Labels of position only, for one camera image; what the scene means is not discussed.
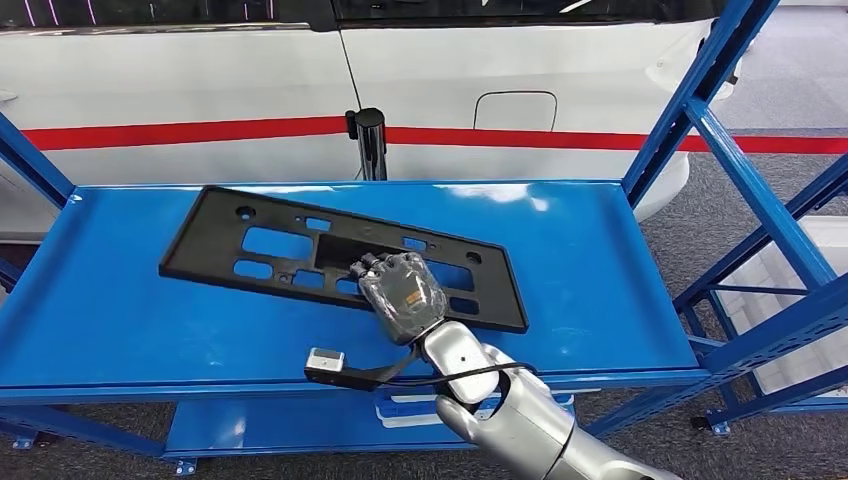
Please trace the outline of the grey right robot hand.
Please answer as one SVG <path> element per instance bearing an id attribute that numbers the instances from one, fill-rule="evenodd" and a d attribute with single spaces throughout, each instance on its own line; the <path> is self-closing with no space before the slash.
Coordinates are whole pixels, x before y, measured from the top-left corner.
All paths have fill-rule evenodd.
<path id="1" fill-rule="evenodd" d="M 396 345 L 414 342 L 445 319 L 447 297 L 418 253 L 367 253 L 349 272 Z"/>

